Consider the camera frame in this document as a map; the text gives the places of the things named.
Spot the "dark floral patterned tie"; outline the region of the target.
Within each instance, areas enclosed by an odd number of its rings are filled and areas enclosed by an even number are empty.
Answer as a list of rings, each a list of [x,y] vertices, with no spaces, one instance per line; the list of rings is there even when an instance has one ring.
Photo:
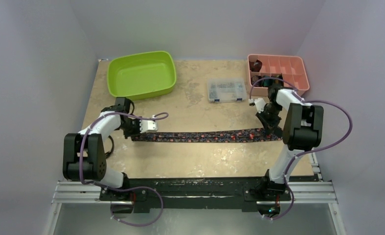
[[[252,128],[213,132],[154,132],[143,133],[131,138],[141,142],[169,143],[251,143],[281,141],[282,138],[269,134],[263,128]]]

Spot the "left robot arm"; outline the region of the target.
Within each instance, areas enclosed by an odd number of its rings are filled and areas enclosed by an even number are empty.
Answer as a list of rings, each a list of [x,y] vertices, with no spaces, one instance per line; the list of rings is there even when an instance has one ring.
[[[66,134],[62,168],[65,179],[112,188],[118,200],[130,196],[131,187],[124,183],[127,175],[107,166],[104,141],[115,130],[122,130],[126,139],[140,134],[141,122],[132,117],[134,108],[130,99],[118,97],[114,105],[101,110],[99,121],[79,133]]]

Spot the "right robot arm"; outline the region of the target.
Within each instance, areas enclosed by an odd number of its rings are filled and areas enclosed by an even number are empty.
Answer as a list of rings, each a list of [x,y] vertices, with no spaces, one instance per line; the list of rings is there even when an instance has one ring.
[[[279,84],[268,88],[268,98],[268,103],[255,100],[256,116],[267,134],[281,137],[284,143],[259,187],[263,198],[272,199],[286,191],[286,183],[302,153],[321,143],[324,108],[304,101],[294,89]]]

